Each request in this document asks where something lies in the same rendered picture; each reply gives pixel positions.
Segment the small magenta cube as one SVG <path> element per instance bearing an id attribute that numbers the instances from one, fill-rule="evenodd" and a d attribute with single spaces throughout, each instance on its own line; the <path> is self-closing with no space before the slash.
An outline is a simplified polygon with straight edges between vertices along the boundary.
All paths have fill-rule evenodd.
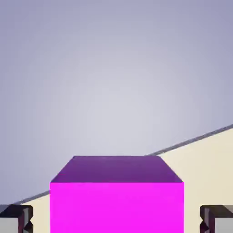
<path id="1" fill-rule="evenodd" d="M 184 182 L 159 156 L 75 156 L 50 183 L 50 233 L 184 233 Z"/>

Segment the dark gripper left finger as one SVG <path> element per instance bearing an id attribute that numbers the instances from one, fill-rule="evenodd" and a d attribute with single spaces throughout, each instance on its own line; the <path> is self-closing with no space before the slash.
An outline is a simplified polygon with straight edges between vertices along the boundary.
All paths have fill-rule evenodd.
<path id="1" fill-rule="evenodd" d="M 0 205 L 0 233 L 33 233 L 31 205 Z"/>

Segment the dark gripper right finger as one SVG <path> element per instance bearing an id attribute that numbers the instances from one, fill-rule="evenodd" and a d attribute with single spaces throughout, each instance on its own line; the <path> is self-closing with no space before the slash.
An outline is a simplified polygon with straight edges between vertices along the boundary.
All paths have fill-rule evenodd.
<path id="1" fill-rule="evenodd" d="M 200 233 L 233 233 L 233 205 L 202 205 Z"/>

